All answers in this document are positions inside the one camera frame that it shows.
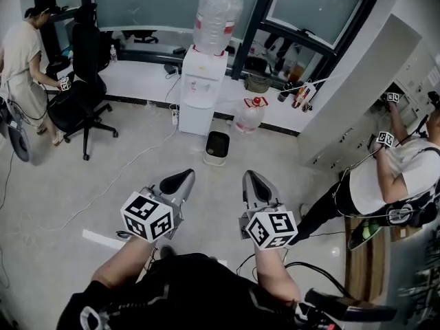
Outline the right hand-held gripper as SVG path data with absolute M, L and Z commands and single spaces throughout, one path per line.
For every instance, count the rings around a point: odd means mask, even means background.
M 242 192 L 246 210 L 239 217 L 241 240 L 251 240 L 258 250 L 287 247 L 297 236 L 298 228 L 293 212 L 281 203 L 275 185 L 262 174 L 247 170 Z

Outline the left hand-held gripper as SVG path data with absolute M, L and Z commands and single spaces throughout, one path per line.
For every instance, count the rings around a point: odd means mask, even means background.
M 189 168 L 133 192 L 120 209 L 127 232 L 149 243 L 162 237 L 171 239 L 183 221 L 182 204 L 188 200 L 195 183 L 195 172 Z

